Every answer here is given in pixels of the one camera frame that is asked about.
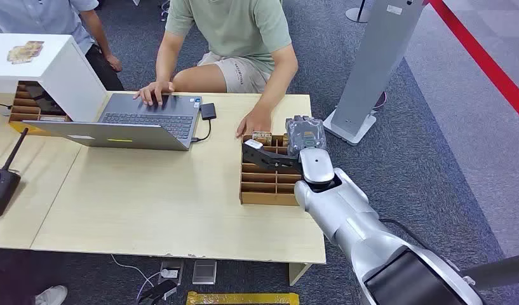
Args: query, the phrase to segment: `knee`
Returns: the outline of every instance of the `knee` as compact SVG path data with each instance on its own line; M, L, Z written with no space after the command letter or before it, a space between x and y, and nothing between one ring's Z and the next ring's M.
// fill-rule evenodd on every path
M191 80L186 70L180 71L173 77L173 87L176 92L190 92L192 90Z

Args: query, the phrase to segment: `robotic arm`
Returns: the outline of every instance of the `robotic arm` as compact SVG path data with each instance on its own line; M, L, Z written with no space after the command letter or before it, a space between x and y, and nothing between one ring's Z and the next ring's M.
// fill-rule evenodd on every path
M302 174L295 185L297 202L344 252L363 291L363 304L484 304L442 258L393 235L366 194L343 170L333 168L326 150L304 148L296 158L267 152L253 140L243 143L242 150L245 160L259 166L294 168Z

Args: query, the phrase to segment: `hand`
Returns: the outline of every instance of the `hand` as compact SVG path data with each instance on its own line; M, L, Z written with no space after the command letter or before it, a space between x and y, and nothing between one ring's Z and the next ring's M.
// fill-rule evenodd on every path
M256 105L241 121L236 136L251 135L252 132L271 131L271 111Z
M162 93L171 93L175 91L171 81L153 81L147 86L140 89L134 94L134 99L142 97L143 104L152 106L152 94L156 97L159 106L162 106Z
M121 72L123 70L121 61L117 57L113 56L113 54L106 56L106 60L108 61L109 65L111 66L111 69L113 69L113 71Z

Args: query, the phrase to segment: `man's right hand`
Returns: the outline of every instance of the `man's right hand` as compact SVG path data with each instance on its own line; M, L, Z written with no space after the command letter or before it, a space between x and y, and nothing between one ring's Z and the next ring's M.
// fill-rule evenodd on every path
M162 93L171 93L174 91L175 87L173 87L171 81L153 81L136 92L134 99L141 97L143 104L152 106L152 94L154 93L158 105L162 106Z

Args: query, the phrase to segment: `beige shorts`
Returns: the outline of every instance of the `beige shorts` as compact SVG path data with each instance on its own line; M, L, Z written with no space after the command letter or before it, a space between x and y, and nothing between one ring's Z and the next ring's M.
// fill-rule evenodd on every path
M198 65L215 64L226 79L229 93L262 93L271 77L259 70L251 60L243 57L222 57L209 52L203 55Z

